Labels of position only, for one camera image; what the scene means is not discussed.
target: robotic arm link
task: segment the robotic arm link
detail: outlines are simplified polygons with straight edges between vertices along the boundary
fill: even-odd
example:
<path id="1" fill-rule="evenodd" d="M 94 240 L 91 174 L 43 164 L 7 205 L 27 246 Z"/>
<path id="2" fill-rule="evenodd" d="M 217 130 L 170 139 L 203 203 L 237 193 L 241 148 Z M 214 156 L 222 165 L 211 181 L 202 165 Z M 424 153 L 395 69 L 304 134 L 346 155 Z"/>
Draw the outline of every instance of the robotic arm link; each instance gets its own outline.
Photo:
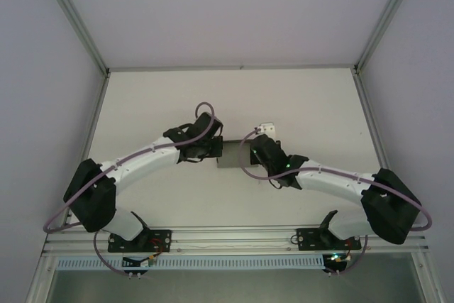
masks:
<path id="1" fill-rule="evenodd" d="M 242 144 L 257 134 L 250 149 L 268 176 L 258 177 L 242 166 L 246 174 L 259 180 L 276 180 L 283 187 L 318 190 L 357 204 L 356 210 L 343 214 L 332 211 L 323 220 L 320 232 L 327 248 L 336 240 L 371 233 L 390 243 L 402 244 L 408 233 L 415 231 L 412 226 L 420 211 L 428 223 L 417 231 L 431 226 L 431 217 L 421 202 L 391 170 L 382 168 L 376 174 L 358 174 L 327 168 L 305 156 L 287 155 L 261 127 L 249 133 Z"/>
<path id="2" fill-rule="evenodd" d="M 211 113 L 198 115 L 202 105 Z M 214 108 L 207 102 L 196 108 L 196 121 L 171 128 L 155 142 L 124 158 L 101 164 L 92 159 L 80 163 L 63 197 L 65 205 L 48 219 L 44 232 L 53 233 L 76 225 L 88 232 L 101 229 L 117 234 L 125 241 L 141 243 L 148 232 L 145 223 L 133 212 L 116 208 L 116 195 L 148 173 L 180 162 L 200 162 L 222 154 L 223 124 L 214 116 Z M 69 207 L 80 223 L 60 228 L 49 225 Z"/>

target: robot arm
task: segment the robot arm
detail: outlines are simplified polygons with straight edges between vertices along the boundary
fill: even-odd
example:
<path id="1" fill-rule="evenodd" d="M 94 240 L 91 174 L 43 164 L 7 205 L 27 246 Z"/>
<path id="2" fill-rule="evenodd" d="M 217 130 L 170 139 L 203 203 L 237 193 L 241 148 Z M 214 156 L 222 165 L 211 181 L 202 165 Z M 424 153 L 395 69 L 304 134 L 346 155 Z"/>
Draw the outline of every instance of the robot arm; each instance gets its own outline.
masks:
<path id="1" fill-rule="evenodd" d="M 329 212 L 323 220 L 320 234 L 327 248 L 331 242 L 371 233 L 390 243 L 402 244 L 418 216 L 419 210 L 402 196 L 418 205 L 419 200 L 390 170 L 382 168 L 377 174 L 358 174 L 327 168 L 307 157 L 285 154 L 280 144 L 265 134 L 251 140 L 250 149 L 267 170 L 268 178 L 283 187 L 321 191 L 358 206 L 345 213 Z M 377 184 L 391 187 L 402 195 L 384 191 Z"/>
<path id="2" fill-rule="evenodd" d="M 63 197 L 64 201 L 68 202 L 94 177 L 107 173 L 70 204 L 71 210 L 88 232 L 102 229 L 125 241 L 144 239 L 147 226 L 133 212 L 116 208 L 116 195 L 161 168 L 221 156 L 222 137 L 215 134 L 223 125 L 215 117 L 209 128 L 211 120 L 210 114 L 203 113 L 195 123 L 169 129 L 155 142 L 126 157 L 102 164 L 96 164 L 92 159 L 81 162 Z M 206 134 L 196 139 L 205 130 Z"/>

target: white panel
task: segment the white panel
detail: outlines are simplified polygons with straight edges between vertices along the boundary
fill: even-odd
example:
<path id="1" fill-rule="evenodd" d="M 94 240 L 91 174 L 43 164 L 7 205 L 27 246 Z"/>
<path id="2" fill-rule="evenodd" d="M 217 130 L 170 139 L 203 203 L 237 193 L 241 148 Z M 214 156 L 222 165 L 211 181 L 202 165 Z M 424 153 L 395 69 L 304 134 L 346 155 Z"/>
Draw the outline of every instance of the white panel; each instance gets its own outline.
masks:
<path id="1" fill-rule="evenodd" d="M 24 302 L 101 81 L 55 0 L 0 0 L 0 302 Z"/>
<path id="2" fill-rule="evenodd" d="M 104 257 L 110 265 L 125 270 L 136 268 L 122 262 L 121 256 Z M 324 269 L 322 255 L 162 255 L 147 270 L 273 270 L 273 269 Z M 109 269 L 96 256 L 59 257 L 57 270 L 83 271 Z"/>
<path id="3" fill-rule="evenodd" d="M 74 0 L 109 67 L 357 62 L 387 0 Z"/>
<path id="4" fill-rule="evenodd" d="M 345 170 L 379 169 L 349 69 L 113 73 L 90 156 L 102 162 L 137 150 L 193 122 L 200 101 L 214 105 L 226 140 L 272 121 L 289 154 Z M 330 210 L 353 206 L 318 192 L 276 190 L 240 169 L 218 169 L 215 160 L 154 172 L 123 191 L 118 205 L 153 226 L 319 224 Z"/>
<path id="5" fill-rule="evenodd" d="M 389 163 L 433 215 L 427 239 L 454 302 L 454 0 L 404 0 L 364 73 Z"/>

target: wire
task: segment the wire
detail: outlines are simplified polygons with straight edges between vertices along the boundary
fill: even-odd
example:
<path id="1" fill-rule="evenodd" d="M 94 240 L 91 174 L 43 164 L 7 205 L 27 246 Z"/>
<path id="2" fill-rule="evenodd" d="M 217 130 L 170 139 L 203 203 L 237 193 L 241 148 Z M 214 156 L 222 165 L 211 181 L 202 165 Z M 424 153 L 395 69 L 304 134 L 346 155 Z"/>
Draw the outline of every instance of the wire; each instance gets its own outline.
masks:
<path id="1" fill-rule="evenodd" d="M 240 167 L 244 171 L 244 173 L 249 175 L 251 178 L 257 179 L 257 180 L 274 180 L 274 179 L 278 179 L 280 177 L 284 177 L 285 175 L 292 174 L 292 173 L 317 171 L 317 172 L 325 172 L 325 173 L 328 173 L 328 174 L 337 175 L 337 176 L 340 176 L 340 177 L 345 177 L 345 178 L 351 179 L 351 180 L 357 180 L 358 182 L 364 182 L 366 184 L 371 184 L 372 186 L 379 187 L 379 188 L 385 190 L 386 192 L 389 192 L 389 193 L 399 197 L 400 199 L 403 199 L 404 201 L 406 201 L 409 204 L 411 204 L 414 207 L 416 207 L 422 214 L 424 214 L 424 216 L 426 216 L 426 219 L 427 219 L 426 225 L 422 226 L 422 227 L 413 227 L 410 231 L 425 231 L 425 230 L 429 229 L 432 226 L 432 217 L 431 217 L 431 215 L 420 204 L 415 202 L 413 199 L 407 197 L 406 195 L 398 192 L 394 188 L 391 188 L 391 187 L 389 187 L 389 186 L 387 186 L 385 184 L 380 184 L 379 182 L 376 182 L 376 181 L 365 179 L 364 177 L 358 177 L 356 175 L 352 175 L 352 174 L 348 174 L 348 173 L 345 173 L 345 172 L 341 172 L 339 170 L 332 170 L 330 168 L 325 168 L 325 167 L 301 167 L 301 168 L 297 168 L 295 170 L 288 170 L 288 171 L 283 172 L 281 174 L 273 175 L 273 176 L 270 176 L 270 177 L 259 177 L 258 175 L 255 175 L 255 174 L 249 172 L 244 166 L 244 162 L 243 162 L 243 159 L 241 157 L 240 151 L 241 151 L 241 148 L 243 147 L 244 143 L 247 141 L 247 139 L 249 139 L 249 137 L 251 137 L 252 135 L 258 133 L 259 131 L 260 130 L 258 128 L 255 128 L 248 135 L 246 135 L 244 137 L 244 139 L 240 142 L 240 147 L 239 147 L 239 151 L 238 151 L 238 162 L 240 164 Z"/>
<path id="2" fill-rule="evenodd" d="M 191 138 L 191 139 L 189 139 L 187 141 L 176 142 L 176 143 L 163 143 L 162 145 L 155 146 L 154 150 L 163 149 L 163 148 L 169 148 L 169 147 L 179 147 L 181 145 L 189 145 L 190 143 L 193 143 L 193 142 L 203 138 L 210 131 L 210 129 L 213 126 L 213 123 L 214 123 L 214 120 L 215 120 L 216 117 L 214 116 L 214 108 L 213 108 L 213 106 L 210 103 L 208 103 L 208 102 L 201 102 L 201 103 L 197 104 L 197 107 L 196 107 L 196 113 L 195 113 L 196 114 L 196 118 L 199 117 L 199 109 L 200 109 L 201 106 L 208 106 L 209 107 L 210 112 L 211 112 L 211 119 L 210 119 L 210 122 L 209 122 L 208 126 L 205 128 L 205 130 L 203 132 L 201 132 L 200 135 L 196 136 L 195 138 Z M 75 226 L 82 225 L 81 223 L 73 223 L 73 224 L 64 225 L 64 226 L 57 227 L 57 228 L 50 228 L 49 227 L 49 225 L 54 220 L 56 220 L 56 218 L 59 215 L 61 215 L 61 213 L 63 213 L 63 211 L 65 209 L 70 207 L 70 205 L 74 201 L 76 201 L 77 198 L 80 197 L 87 189 L 89 189 L 96 181 L 101 179 L 103 176 L 109 174 L 117 166 L 122 166 L 124 163 L 132 160 L 133 158 L 136 158 L 138 156 L 141 156 L 141 155 L 149 153 L 149 152 L 153 152 L 153 149 L 152 148 L 146 148 L 146 149 L 143 149 L 143 150 L 139 150 L 138 152 L 132 153 L 132 154 L 126 156 L 125 158 L 119 160 L 116 163 L 116 165 L 112 165 L 111 167 L 107 168 L 106 170 L 104 170 L 103 172 L 98 174 L 96 177 L 94 177 L 93 179 L 88 181 L 88 183 L 86 183 L 85 186 L 83 186 L 81 189 L 79 189 L 79 191 L 77 191 L 76 194 L 74 194 L 71 197 L 71 199 L 69 199 L 62 207 L 60 207 L 60 209 L 57 211 L 57 213 L 55 213 L 53 216 L 51 216 L 44 223 L 43 231 L 46 232 L 46 233 L 54 233 L 54 232 L 63 231 L 63 230 L 66 230 L 66 229 L 69 229 L 69 228 L 72 228 L 72 227 L 75 227 Z"/>
<path id="3" fill-rule="evenodd" d="M 282 188 L 282 185 L 280 185 L 279 187 L 276 186 L 275 184 L 272 183 L 271 179 L 268 180 L 268 182 L 275 188 L 275 189 L 281 189 Z"/>
<path id="4" fill-rule="evenodd" d="M 364 236 L 364 245 L 362 246 L 362 250 L 361 250 L 361 253 L 360 255 L 358 256 L 358 259 L 352 264 L 350 265 L 348 268 L 346 268 L 344 271 L 334 271 L 330 268 L 325 268 L 327 269 L 327 271 L 331 272 L 331 273 L 335 273 L 337 275 L 345 275 L 346 273 L 349 273 L 350 271 L 352 271 L 353 269 L 355 269 L 358 264 L 361 262 L 361 260 L 363 259 L 364 257 L 364 254 L 366 253 L 366 249 L 367 249 L 367 242 L 369 241 L 369 236 Z"/>
<path id="5" fill-rule="evenodd" d="M 347 257 L 351 255 L 352 252 L 352 243 L 350 242 L 349 239 L 347 239 L 347 245 L 348 245 L 348 252 L 347 252 Z"/>
<path id="6" fill-rule="evenodd" d="M 150 243 L 153 243 L 157 248 L 159 248 L 159 251 L 153 255 L 153 256 L 156 258 L 156 257 L 158 257 L 158 256 L 162 253 L 162 251 L 163 251 L 162 242 L 161 242 L 159 239 L 157 239 L 157 238 L 153 238 L 153 239 L 150 241 Z"/>
<path id="7" fill-rule="evenodd" d="M 298 245 L 298 242 L 293 241 L 293 237 L 297 237 L 297 235 L 294 234 L 293 236 L 290 237 L 290 243 L 292 243 L 293 245 Z"/>
<path id="8" fill-rule="evenodd" d="M 100 253 L 99 250 L 98 250 L 98 246 L 96 245 L 96 237 L 98 236 L 98 232 L 99 232 L 99 231 L 96 231 L 96 232 L 94 233 L 94 237 L 93 237 L 93 248 L 94 248 L 94 252 L 95 252 L 96 255 L 98 256 L 99 260 L 100 260 L 106 267 L 108 267 L 110 270 L 114 271 L 116 274 L 122 275 L 122 276 L 124 276 L 124 277 L 129 277 L 129 274 L 127 274 L 127 273 L 124 272 L 124 271 L 121 271 L 121 270 L 119 270 L 119 269 L 114 268 L 112 265 L 109 264 L 109 262 L 108 262 L 107 260 L 105 260 L 105 259 L 103 258 L 103 256 L 101 255 L 101 253 Z"/>

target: glass panel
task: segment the glass panel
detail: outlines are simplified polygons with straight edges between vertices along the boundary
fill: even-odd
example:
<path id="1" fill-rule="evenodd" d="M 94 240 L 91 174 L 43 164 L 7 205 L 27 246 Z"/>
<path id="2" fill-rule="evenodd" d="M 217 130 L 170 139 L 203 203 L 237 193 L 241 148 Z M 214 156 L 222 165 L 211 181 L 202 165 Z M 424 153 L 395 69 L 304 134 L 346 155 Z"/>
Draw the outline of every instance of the glass panel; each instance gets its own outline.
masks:
<path id="1" fill-rule="evenodd" d="M 369 254 L 344 276 L 321 270 L 151 272 L 128 280 L 107 271 L 57 271 L 47 303 L 425 302 L 410 254 Z"/>

